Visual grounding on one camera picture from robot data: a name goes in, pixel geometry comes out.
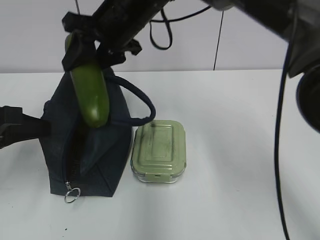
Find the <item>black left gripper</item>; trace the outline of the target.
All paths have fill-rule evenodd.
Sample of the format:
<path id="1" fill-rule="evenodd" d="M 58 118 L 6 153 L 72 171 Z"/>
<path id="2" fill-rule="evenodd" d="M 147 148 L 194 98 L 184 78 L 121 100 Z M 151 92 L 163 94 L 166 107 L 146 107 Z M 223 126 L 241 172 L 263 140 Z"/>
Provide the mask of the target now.
<path id="1" fill-rule="evenodd" d="M 47 120 L 23 114 L 21 107 L 2 106 L 0 108 L 0 148 L 9 146 L 10 127 L 14 126 L 15 140 L 33 140 L 51 133 L 51 123 Z"/>

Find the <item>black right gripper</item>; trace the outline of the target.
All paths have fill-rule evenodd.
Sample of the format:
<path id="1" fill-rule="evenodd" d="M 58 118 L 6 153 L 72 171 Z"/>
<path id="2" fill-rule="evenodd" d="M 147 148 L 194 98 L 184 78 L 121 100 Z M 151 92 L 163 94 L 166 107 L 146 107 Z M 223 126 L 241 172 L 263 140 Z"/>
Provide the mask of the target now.
<path id="1" fill-rule="evenodd" d="M 137 28 L 118 17 L 95 18 L 67 12 L 62 25 L 70 33 L 65 39 L 65 55 L 62 66 L 65 72 L 96 61 L 102 70 L 126 61 L 124 52 L 136 56 L 142 51 L 134 39 Z M 100 41 L 96 50 L 95 40 Z"/>

